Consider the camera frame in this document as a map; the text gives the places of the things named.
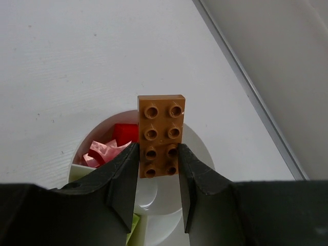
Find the small red lego piece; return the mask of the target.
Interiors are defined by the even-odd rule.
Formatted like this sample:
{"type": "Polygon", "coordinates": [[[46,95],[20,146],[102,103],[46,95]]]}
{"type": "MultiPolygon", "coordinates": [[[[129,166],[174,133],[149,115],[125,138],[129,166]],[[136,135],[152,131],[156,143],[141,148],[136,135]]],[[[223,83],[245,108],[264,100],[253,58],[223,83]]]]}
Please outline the small red lego piece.
{"type": "Polygon", "coordinates": [[[93,141],[86,154],[81,158],[81,165],[91,168],[98,168],[112,159],[121,152],[117,146],[116,140],[112,140],[106,144],[93,141]]]}

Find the red large lego brick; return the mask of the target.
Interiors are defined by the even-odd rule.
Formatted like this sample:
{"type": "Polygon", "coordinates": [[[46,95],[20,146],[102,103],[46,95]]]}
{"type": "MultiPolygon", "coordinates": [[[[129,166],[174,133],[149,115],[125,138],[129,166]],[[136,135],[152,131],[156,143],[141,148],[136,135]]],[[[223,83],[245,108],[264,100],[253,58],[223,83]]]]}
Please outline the red large lego brick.
{"type": "Polygon", "coordinates": [[[112,140],[116,140],[118,146],[123,146],[129,142],[139,142],[138,125],[115,124],[112,140]]]}

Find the white round divided container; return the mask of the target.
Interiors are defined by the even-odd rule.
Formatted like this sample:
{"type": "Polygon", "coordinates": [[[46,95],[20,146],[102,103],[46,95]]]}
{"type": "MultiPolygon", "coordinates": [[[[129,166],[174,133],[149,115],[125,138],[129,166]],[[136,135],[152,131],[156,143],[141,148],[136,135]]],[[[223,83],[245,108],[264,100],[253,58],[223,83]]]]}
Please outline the white round divided container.
{"type": "MultiPolygon", "coordinates": [[[[202,141],[201,119],[186,110],[182,142],[209,167],[214,168],[212,156],[202,141]]],[[[81,158],[92,141],[107,143],[112,137],[114,125],[136,124],[138,111],[117,112],[97,119],[87,119],[89,129],[75,150],[69,165],[68,181],[72,182],[89,174],[94,169],[82,166],[81,158]]],[[[139,221],[133,228],[129,245],[189,245],[189,236],[184,232],[180,198],[179,176],[139,178],[137,180],[134,213],[139,221]]]]}

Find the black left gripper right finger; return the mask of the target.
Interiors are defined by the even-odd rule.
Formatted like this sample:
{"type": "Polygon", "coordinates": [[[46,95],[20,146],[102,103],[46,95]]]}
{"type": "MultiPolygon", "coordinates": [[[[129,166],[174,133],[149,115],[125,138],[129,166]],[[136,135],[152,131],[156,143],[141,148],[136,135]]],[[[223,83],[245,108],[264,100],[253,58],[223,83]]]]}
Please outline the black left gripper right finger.
{"type": "Polygon", "coordinates": [[[178,146],[191,245],[327,245],[327,181],[232,182],[178,146]]]}

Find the brown 2x3 lego plate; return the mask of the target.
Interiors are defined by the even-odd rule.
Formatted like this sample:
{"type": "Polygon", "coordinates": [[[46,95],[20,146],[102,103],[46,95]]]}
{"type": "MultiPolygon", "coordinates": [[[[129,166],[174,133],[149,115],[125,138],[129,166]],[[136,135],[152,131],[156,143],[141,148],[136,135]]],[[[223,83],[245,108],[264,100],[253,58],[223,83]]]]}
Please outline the brown 2x3 lego plate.
{"type": "Polygon", "coordinates": [[[186,99],[182,95],[139,95],[139,177],[178,173],[186,99]]]}

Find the lime green lego brick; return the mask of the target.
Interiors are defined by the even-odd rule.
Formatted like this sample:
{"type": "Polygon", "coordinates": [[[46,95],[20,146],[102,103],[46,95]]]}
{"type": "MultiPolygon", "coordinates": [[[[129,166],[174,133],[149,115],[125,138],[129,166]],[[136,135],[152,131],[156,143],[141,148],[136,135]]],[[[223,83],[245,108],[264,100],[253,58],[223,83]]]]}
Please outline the lime green lego brick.
{"type": "Polygon", "coordinates": [[[129,242],[134,230],[136,229],[139,221],[140,221],[140,216],[134,213],[133,220],[132,220],[132,226],[131,226],[131,232],[129,234],[127,234],[126,245],[128,245],[128,242],[129,242]]]}

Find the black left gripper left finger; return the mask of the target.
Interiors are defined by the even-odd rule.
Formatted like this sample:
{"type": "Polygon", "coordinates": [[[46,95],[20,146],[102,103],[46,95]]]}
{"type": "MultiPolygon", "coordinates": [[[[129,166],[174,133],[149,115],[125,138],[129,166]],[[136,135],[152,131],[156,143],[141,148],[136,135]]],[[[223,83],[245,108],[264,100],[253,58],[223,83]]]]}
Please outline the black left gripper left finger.
{"type": "Polygon", "coordinates": [[[131,232],[139,145],[61,189],[1,184],[1,245],[125,245],[131,232]]]}

